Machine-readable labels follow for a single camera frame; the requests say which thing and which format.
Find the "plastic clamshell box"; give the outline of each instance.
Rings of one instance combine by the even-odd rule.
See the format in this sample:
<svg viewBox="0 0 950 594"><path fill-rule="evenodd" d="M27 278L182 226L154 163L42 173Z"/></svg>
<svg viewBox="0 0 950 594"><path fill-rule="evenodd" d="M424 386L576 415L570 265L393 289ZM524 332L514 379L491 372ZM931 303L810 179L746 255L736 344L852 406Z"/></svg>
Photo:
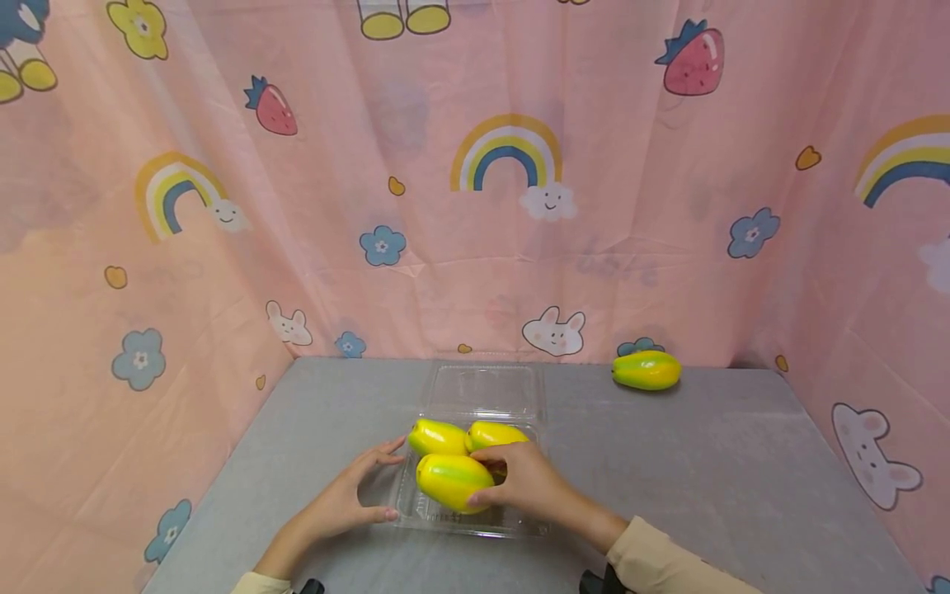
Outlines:
<svg viewBox="0 0 950 594"><path fill-rule="evenodd" d="M541 372L532 365L435 361L419 416L452 423L465 431L479 420L513 425L546 452L544 386ZM550 529L511 508L464 515L442 507L416 485L419 459L418 453L408 449L393 484L389 504L399 510L396 526L492 538L543 536Z"/></svg>

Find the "gray tabletop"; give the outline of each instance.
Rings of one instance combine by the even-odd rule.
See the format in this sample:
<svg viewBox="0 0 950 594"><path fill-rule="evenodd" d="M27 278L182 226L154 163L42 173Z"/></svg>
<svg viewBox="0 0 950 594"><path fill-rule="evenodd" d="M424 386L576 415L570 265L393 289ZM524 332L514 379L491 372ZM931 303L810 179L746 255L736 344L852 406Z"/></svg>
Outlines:
<svg viewBox="0 0 950 594"><path fill-rule="evenodd" d="M361 450L408 430L431 363L298 359L172 547L147 594L227 593L274 532ZM788 385L687 369L644 395L603 366L543 365L549 454L587 494L640 515L775 594L922 586ZM394 471L368 485L380 503ZM329 594L578 591L604 560L573 537L505 541L378 526L314 552Z"/></svg>

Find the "yellow papaya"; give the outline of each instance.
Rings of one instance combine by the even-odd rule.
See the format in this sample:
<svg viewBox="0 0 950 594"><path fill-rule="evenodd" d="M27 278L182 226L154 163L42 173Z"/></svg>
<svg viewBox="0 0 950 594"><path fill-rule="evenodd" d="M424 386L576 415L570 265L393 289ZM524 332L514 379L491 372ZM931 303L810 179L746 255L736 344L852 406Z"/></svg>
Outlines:
<svg viewBox="0 0 950 594"><path fill-rule="evenodd" d="M416 485L446 508L472 514L488 506L470 508L468 498L476 491L494 487L495 480L481 463L468 456L431 453L416 467Z"/></svg>
<svg viewBox="0 0 950 594"><path fill-rule="evenodd" d="M679 381L679 361L662 351L640 351L614 359L614 381L638 390L666 390Z"/></svg>
<svg viewBox="0 0 950 594"><path fill-rule="evenodd" d="M451 423L421 418L412 426L407 440L409 446L418 451L420 456L431 453L460 456L468 454L466 433Z"/></svg>
<svg viewBox="0 0 950 594"><path fill-rule="evenodd" d="M468 451L475 451L518 441L531 440L517 427L491 421L475 421L465 435L465 448Z"/></svg>

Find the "pink fabric backdrop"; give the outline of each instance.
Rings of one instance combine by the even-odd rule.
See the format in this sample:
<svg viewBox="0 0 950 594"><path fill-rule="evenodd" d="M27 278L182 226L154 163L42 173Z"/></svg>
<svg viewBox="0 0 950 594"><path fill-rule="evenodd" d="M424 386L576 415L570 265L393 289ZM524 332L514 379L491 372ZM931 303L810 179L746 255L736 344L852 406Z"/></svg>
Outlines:
<svg viewBox="0 0 950 594"><path fill-rule="evenodd" d="M47 7L0 0L0 589L141 589L291 355L643 348L784 374L950 588L950 5Z"/></svg>

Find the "yellow shoe print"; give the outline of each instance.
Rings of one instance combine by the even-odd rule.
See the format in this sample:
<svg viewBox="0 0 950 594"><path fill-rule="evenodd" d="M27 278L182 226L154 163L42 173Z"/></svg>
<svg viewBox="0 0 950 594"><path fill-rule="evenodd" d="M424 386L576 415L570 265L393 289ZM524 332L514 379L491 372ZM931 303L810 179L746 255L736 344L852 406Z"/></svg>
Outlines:
<svg viewBox="0 0 950 594"><path fill-rule="evenodd" d="M56 86L56 74L42 60L26 60L20 66L20 79L33 90L50 90Z"/></svg>
<svg viewBox="0 0 950 594"><path fill-rule="evenodd" d="M403 20L395 14L377 12L366 17L361 26L363 34L373 41L395 39L403 34Z"/></svg>
<svg viewBox="0 0 950 594"><path fill-rule="evenodd" d="M406 27L416 35L431 35L448 29L451 21L445 7L425 6L409 13Z"/></svg>
<svg viewBox="0 0 950 594"><path fill-rule="evenodd" d="M9 103L23 94L23 85L9 72L0 71L0 104Z"/></svg>

